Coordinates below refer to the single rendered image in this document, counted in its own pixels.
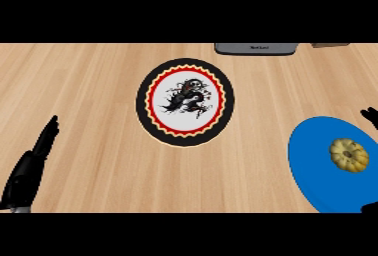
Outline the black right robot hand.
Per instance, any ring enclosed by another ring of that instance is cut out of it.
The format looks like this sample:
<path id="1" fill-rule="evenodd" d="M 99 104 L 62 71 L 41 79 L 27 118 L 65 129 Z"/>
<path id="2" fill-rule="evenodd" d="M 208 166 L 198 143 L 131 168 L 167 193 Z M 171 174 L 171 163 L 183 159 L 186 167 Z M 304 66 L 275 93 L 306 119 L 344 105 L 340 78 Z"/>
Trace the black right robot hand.
<path id="1" fill-rule="evenodd" d="M 375 129 L 378 130 L 378 110 L 374 107 L 360 111 L 362 116 L 369 120 Z"/>

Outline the grey appliance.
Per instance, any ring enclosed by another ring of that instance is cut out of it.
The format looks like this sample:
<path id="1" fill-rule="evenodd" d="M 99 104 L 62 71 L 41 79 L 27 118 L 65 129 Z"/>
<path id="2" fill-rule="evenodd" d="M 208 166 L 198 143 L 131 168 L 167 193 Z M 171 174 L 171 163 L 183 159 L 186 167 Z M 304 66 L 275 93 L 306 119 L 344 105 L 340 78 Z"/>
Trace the grey appliance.
<path id="1" fill-rule="evenodd" d="M 223 55 L 286 56 L 297 50 L 297 43 L 216 43 L 214 49 Z"/>

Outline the black rimmed patterned plate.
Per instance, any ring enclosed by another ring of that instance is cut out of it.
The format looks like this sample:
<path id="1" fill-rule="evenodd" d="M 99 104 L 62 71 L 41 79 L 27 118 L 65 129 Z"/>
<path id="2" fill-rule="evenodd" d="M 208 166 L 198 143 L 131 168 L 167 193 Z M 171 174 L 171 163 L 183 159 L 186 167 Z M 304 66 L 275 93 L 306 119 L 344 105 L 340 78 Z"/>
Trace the black rimmed patterned plate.
<path id="1" fill-rule="evenodd" d="M 192 147 L 208 143 L 230 121 L 233 88 L 208 62 L 179 58 L 146 75 L 136 96 L 139 122 L 162 143 Z"/>

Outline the yellow squash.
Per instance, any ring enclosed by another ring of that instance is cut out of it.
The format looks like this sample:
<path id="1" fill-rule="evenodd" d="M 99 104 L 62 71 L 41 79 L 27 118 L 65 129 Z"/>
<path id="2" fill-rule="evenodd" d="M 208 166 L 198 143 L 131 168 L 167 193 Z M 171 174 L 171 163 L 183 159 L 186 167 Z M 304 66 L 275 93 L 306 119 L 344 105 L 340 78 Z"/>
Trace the yellow squash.
<path id="1" fill-rule="evenodd" d="M 331 161 L 351 173 L 363 172 L 369 165 L 369 154 L 363 146 L 351 139 L 335 139 L 329 146 Z"/>

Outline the blue plate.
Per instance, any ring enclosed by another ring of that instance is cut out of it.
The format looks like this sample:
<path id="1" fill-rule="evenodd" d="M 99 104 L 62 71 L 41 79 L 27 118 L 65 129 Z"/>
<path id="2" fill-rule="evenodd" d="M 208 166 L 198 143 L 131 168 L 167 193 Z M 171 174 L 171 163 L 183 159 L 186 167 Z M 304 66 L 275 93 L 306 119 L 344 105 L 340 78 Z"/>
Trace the blue plate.
<path id="1" fill-rule="evenodd" d="M 359 173 L 341 170 L 331 160 L 335 139 L 351 139 L 369 155 Z M 295 127 L 288 143 L 292 176 L 316 210 L 322 213 L 359 213 L 378 201 L 378 143 L 348 122 L 334 117 L 312 117 Z"/>

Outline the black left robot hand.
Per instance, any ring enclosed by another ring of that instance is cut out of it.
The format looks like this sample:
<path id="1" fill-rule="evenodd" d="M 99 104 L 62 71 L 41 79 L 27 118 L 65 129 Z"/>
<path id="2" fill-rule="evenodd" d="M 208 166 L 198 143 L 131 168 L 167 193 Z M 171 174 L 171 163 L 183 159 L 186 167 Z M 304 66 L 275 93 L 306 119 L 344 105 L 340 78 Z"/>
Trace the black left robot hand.
<path id="1" fill-rule="evenodd" d="M 0 198 L 0 210 L 31 207 L 40 187 L 44 162 L 58 134 L 58 116 L 53 116 L 43 128 L 32 149 L 24 153 L 12 170 Z"/>

